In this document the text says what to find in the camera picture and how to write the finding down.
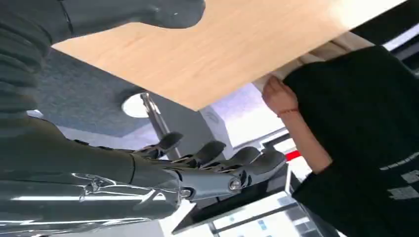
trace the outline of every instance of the person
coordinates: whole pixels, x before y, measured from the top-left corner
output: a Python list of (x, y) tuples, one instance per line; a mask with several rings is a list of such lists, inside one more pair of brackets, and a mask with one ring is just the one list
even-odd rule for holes
[(417, 235), (419, 81), (381, 46), (269, 76), (262, 97), (312, 169), (293, 197), (349, 237)]

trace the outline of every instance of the light wood panel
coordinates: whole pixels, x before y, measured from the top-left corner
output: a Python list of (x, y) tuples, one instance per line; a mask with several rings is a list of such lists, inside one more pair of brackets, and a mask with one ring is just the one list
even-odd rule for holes
[(185, 30), (128, 24), (55, 48), (198, 110), (404, 0), (208, 0)]

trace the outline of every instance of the screw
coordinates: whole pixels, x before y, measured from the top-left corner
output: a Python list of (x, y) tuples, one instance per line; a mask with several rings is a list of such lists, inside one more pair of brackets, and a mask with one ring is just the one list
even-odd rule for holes
[(239, 179), (232, 179), (228, 184), (228, 188), (232, 191), (239, 190), (242, 187), (242, 182)]
[(188, 198), (188, 197), (190, 197), (192, 195), (192, 191), (190, 191), (189, 189), (182, 189), (181, 191), (180, 191), (180, 196), (182, 197), (182, 198)]

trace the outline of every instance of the black t-shirt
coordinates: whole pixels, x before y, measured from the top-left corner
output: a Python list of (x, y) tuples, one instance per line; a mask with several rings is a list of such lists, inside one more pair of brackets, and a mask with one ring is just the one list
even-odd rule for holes
[(285, 83), (334, 160), (294, 193), (350, 237), (415, 236), (419, 82), (380, 46), (306, 65)]

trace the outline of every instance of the human hand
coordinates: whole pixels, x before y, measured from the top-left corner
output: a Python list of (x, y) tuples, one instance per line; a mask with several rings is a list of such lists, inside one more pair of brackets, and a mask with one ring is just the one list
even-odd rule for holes
[(298, 110), (297, 96), (291, 88), (275, 76), (272, 76), (265, 85), (262, 98), (266, 105), (278, 116), (283, 112)]

